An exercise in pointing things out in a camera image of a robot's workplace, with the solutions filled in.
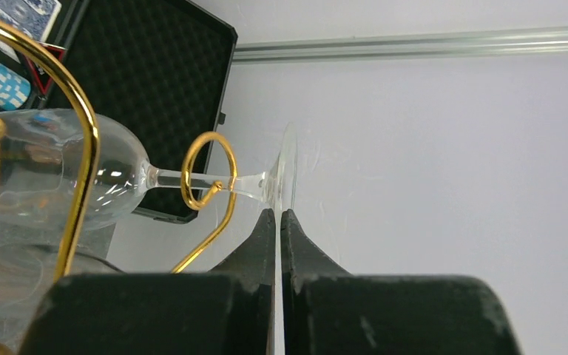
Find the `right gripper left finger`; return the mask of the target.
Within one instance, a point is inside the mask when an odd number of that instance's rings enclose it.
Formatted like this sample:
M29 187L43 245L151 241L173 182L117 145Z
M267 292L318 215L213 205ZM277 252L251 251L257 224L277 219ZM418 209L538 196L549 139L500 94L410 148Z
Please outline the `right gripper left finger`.
M276 218L207 272L82 274L44 296L21 354L272 354Z

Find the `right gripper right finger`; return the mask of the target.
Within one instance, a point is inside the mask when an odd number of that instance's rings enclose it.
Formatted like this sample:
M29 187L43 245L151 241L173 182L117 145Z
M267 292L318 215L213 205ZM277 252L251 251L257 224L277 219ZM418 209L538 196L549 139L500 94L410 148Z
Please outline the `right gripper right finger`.
M355 275L281 217L287 354L519 354L488 284L461 275Z

